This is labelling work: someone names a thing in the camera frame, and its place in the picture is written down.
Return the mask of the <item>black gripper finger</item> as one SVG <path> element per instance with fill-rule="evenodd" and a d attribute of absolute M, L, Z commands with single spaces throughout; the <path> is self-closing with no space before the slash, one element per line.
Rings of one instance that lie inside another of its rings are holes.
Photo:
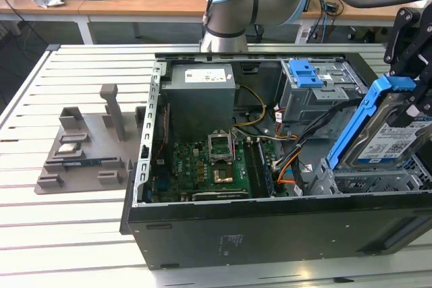
<path fill-rule="evenodd" d="M 431 116 L 431 65 L 427 65 L 419 75 L 412 94 L 398 109 L 396 127 L 406 127 L 420 113 Z"/>
<path fill-rule="evenodd" d="M 384 62 L 390 65 L 389 74 L 416 78 L 421 63 L 418 54 L 422 47 L 420 31 L 421 12 L 403 7 L 398 10 L 389 33 Z"/>

